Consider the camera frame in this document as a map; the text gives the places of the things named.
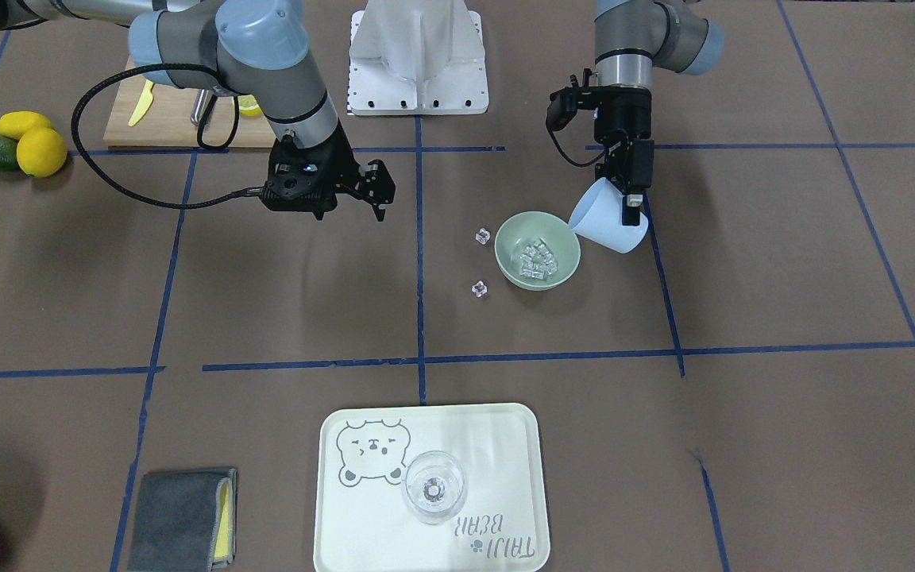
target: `clear glass cup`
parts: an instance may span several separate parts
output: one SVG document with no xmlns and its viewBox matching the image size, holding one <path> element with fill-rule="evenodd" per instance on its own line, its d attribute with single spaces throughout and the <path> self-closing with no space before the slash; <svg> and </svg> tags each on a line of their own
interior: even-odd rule
<svg viewBox="0 0 915 572">
<path fill-rule="evenodd" d="M 407 465 L 404 499 L 425 524 L 443 524 L 465 506 L 468 482 L 461 463 L 443 451 L 427 451 Z"/>
</svg>

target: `bear drawing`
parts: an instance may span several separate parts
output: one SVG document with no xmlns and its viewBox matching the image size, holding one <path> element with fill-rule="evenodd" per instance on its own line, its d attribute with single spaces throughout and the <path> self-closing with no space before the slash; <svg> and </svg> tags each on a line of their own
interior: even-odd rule
<svg viewBox="0 0 915 572">
<path fill-rule="evenodd" d="M 404 477 L 404 452 L 411 442 L 407 427 L 388 421 L 348 421 L 338 432 L 342 467 L 338 479 L 344 486 L 358 485 L 363 478 L 383 478 L 399 485 Z"/>
</svg>

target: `yellow knife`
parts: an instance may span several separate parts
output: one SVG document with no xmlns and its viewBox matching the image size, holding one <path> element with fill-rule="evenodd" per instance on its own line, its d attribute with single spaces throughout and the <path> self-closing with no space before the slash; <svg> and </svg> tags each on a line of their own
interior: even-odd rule
<svg viewBox="0 0 915 572">
<path fill-rule="evenodd" d="M 128 126 L 132 127 L 139 123 L 139 120 L 146 115 L 146 110 L 150 109 L 150 104 L 153 104 L 153 93 L 150 91 L 152 89 L 153 81 L 146 80 L 146 83 L 143 83 L 143 91 L 141 91 L 141 101 L 137 102 L 137 109 L 134 109 L 133 114 L 129 117 Z"/>
</svg>

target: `lemon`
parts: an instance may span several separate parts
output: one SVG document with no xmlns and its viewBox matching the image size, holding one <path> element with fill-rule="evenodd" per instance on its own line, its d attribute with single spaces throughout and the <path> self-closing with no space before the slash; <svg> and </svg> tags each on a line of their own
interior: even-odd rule
<svg viewBox="0 0 915 572">
<path fill-rule="evenodd" d="M 19 141 L 23 133 L 35 127 L 52 128 L 51 120 L 36 111 L 14 111 L 0 117 L 0 135 Z"/>
<path fill-rule="evenodd" d="M 257 98 L 252 95 L 239 95 L 239 113 L 246 117 L 259 117 L 264 115 L 264 110 L 258 104 Z"/>
<path fill-rule="evenodd" d="M 33 178 L 55 174 L 66 162 L 66 141 L 62 135 L 48 127 L 35 127 L 23 133 L 16 145 L 16 163 L 24 173 Z"/>
</svg>

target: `green bowl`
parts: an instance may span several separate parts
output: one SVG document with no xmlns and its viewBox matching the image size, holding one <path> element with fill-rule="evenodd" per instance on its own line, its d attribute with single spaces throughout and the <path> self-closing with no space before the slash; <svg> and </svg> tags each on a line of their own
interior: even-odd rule
<svg viewBox="0 0 915 572">
<path fill-rule="evenodd" d="M 556 274 L 546 281 L 519 275 L 522 264 L 520 254 L 524 246 L 539 238 L 549 246 L 559 264 Z M 493 244 L 500 271 L 509 281 L 526 290 L 549 290 L 563 284 L 581 261 L 581 243 L 577 241 L 577 235 L 560 218 L 540 211 L 528 211 L 508 218 L 496 232 Z"/>
</svg>

